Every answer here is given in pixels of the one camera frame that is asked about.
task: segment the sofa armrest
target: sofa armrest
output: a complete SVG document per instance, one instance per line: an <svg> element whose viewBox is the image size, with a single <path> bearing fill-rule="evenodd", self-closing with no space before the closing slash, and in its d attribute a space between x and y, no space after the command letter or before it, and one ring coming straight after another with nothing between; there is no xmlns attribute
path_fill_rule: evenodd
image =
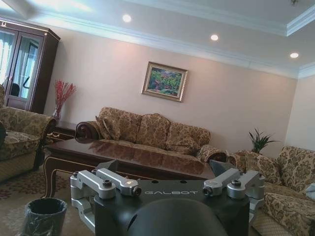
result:
<svg viewBox="0 0 315 236"><path fill-rule="evenodd" d="M0 148L4 143L5 137L6 137L5 127L3 123L0 121Z"/></svg>
<svg viewBox="0 0 315 236"><path fill-rule="evenodd" d="M77 124L75 137L98 140L102 136L96 121L85 121Z"/></svg>
<svg viewBox="0 0 315 236"><path fill-rule="evenodd" d="M0 108L0 120L6 130L32 134L42 141L56 125L52 117L12 107Z"/></svg>
<svg viewBox="0 0 315 236"><path fill-rule="evenodd" d="M226 162L225 151L219 150L208 144L201 147L196 157L202 162L209 162L209 160Z"/></svg>
<svg viewBox="0 0 315 236"><path fill-rule="evenodd" d="M227 157L227 163L232 164L237 169L241 170L243 173L247 171L246 168L246 157L238 155L238 154L231 154Z"/></svg>

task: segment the beige wall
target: beige wall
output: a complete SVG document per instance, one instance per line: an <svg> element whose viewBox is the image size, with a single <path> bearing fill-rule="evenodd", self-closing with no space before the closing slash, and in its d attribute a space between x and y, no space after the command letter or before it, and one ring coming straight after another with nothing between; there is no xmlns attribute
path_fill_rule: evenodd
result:
<svg viewBox="0 0 315 236"><path fill-rule="evenodd" d="M297 83L286 144L315 150L315 76Z"/></svg>
<svg viewBox="0 0 315 236"><path fill-rule="evenodd" d="M160 113L170 120L212 132L212 144L250 149L248 131L259 127L279 143L263 153L277 155L284 144L296 80L150 47L53 28L61 37L45 114L54 109L53 82L73 82L62 120L94 120L101 107L138 114ZM189 70L183 103L141 94L148 61Z"/></svg>

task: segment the sofa cushion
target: sofa cushion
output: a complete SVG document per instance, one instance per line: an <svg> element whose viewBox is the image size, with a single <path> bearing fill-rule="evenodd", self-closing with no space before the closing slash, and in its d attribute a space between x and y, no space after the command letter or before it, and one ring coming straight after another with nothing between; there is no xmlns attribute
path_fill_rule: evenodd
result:
<svg viewBox="0 0 315 236"><path fill-rule="evenodd" d="M0 107L4 105L4 87L0 85Z"/></svg>
<svg viewBox="0 0 315 236"><path fill-rule="evenodd" d="M277 160L252 152L247 155L247 171L259 171L265 176L265 181L281 184Z"/></svg>
<svg viewBox="0 0 315 236"><path fill-rule="evenodd" d="M7 136L0 148L0 160L11 159L36 151L39 139L40 138L35 135L7 131Z"/></svg>
<svg viewBox="0 0 315 236"><path fill-rule="evenodd" d="M209 144L209 142L210 132L207 129L171 122L166 140L166 149L176 151L178 149L177 146L180 145L199 150L203 145Z"/></svg>
<svg viewBox="0 0 315 236"><path fill-rule="evenodd" d="M283 185L277 185L274 183L265 182L265 193L277 193L289 197L300 198L304 200L309 200L304 194L298 193L291 188L285 187Z"/></svg>
<svg viewBox="0 0 315 236"><path fill-rule="evenodd" d="M119 140L120 129L117 122L109 117L103 117L103 125L113 140Z"/></svg>
<svg viewBox="0 0 315 236"><path fill-rule="evenodd" d="M284 147L278 157L278 163L285 186L301 192L315 182L315 151Z"/></svg>
<svg viewBox="0 0 315 236"><path fill-rule="evenodd" d="M315 203L308 200L265 193L265 213L296 236L313 235L315 230Z"/></svg>
<svg viewBox="0 0 315 236"><path fill-rule="evenodd" d="M119 126L120 139L132 143L136 142L137 133L141 121L141 115L118 110L111 107L103 107L98 117L108 117L115 120Z"/></svg>
<svg viewBox="0 0 315 236"><path fill-rule="evenodd" d="M95 119L96 119L96 123L97 123L98 129L99 129L99 132L100 132L102 138L103 139L112 139L112 137L110 136L110 134L108 133L107 129L104 126L103 119L101 119L97 116L95 116Z"/></svg>
<svg viewBox="0 0 315 236"><path fill-rule="evenodd" d="M175 151L180 154L196 156L198 148L198 144L189 134L179 135L166 142L167 150Z"/></svg>
<svg viewBox="0 0 315 236"><path fill-rule="evenodd" d="M137 134L137 144L166 149L166 138L170 121L160 114L142 116Z"/></svg>

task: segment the potted plant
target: potted plant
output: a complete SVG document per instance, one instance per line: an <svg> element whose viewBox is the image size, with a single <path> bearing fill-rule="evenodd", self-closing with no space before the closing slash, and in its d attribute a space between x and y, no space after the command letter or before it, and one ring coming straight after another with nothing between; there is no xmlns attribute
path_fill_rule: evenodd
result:
<svg viewBox="0 0 315 236"><path fill-rule="evenodd" d="M252 141L252 152L260 154L260 151L266 147L269 143L277 142L275 140L269 140L272 135L263 135L263 132L259 132L259 129L255 129L255 133L249 132Z"/></svg>

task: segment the painting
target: painting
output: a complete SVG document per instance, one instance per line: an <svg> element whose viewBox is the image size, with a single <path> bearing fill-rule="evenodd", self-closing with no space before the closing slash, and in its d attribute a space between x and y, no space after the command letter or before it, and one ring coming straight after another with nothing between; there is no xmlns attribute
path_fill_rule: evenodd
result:
<svg viewBox="0 0 315 236"><path fill-rule="evenodd" d="M142 93L182 102L187 70L149 62Z"/></svg>

